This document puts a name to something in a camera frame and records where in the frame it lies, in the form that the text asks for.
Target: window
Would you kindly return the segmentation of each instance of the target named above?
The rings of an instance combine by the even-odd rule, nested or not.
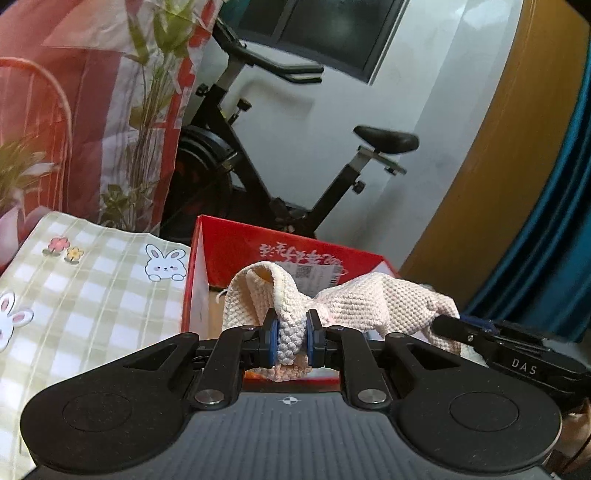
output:
[[[405,0],[230,0],[222,18],[240,38],[369,81]]]

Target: knitted towel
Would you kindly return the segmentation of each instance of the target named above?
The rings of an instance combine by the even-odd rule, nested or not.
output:
[[[383,273],[362,275],[311,299],[297,290],[293,278],[279,265],[250,265],[240,270],[228,287],[222,329],[262,325],[269,308],[274,308],[279,318],[279,364],[256,372],[274,381],[293,380],[311,370],[305,342],[306,312],[310,309],[318,311],[324,327],[377,330],[382,336],[422,330],[433,345],[460,353],[456,342],[437,337],[429,327],[438,315],[459,317],[453,300]]]

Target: plaid fabric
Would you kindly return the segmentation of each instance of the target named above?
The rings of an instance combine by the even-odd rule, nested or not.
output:
[[[59,237],[84,251],[78,264],[64,260],[66,250],[49,254]],[[148,244],[165,254],[183,249],[185,264],[189,257],[184,245],[53,212],[0,277],[0,296],[16,296],[12,313],[33,311],[0,352],[0,480],[21,478],[34,466],[18,429],[32,396],[179,333],[185,280],[151,281],[144,271]]]

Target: pink flower print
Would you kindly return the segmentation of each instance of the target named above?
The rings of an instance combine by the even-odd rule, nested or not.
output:
[[[49,245],[43,250],[43,255],[51,255],[52,257],[59,257],[60,254],[70,246],[70,242],[65,236],[55,237],[51,239]]]

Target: bunny print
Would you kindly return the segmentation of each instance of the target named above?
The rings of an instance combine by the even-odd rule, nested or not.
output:
[[[187,276],[187,270],[181,262],[181,258],[185,256],[182,249],[177,248],[165,257],[158,247],[149,244],[146,245],[146,253],[150,259],[145,271],[151,281],[160,281],[166,278],[181,281]]]
[[[15,295],[11,291],[0,297],[0,352],[8,346],[14,327],[22,327],[33,320],[33,312],[28,309],[11,313],[14,302]]]

